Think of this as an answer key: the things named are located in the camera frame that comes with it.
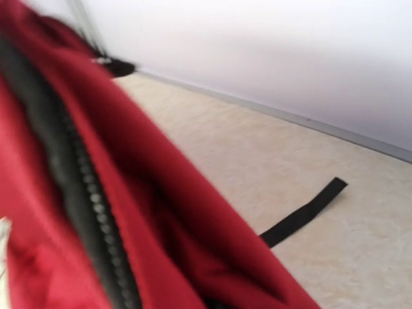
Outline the red student backpack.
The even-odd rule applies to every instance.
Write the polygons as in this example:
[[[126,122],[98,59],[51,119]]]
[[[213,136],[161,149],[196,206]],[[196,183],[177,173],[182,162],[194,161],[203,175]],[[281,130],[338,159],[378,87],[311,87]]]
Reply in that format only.
[[[1,2],[1,217],[11,308],[316,308],[262,234],[114,82],[81,36]]]

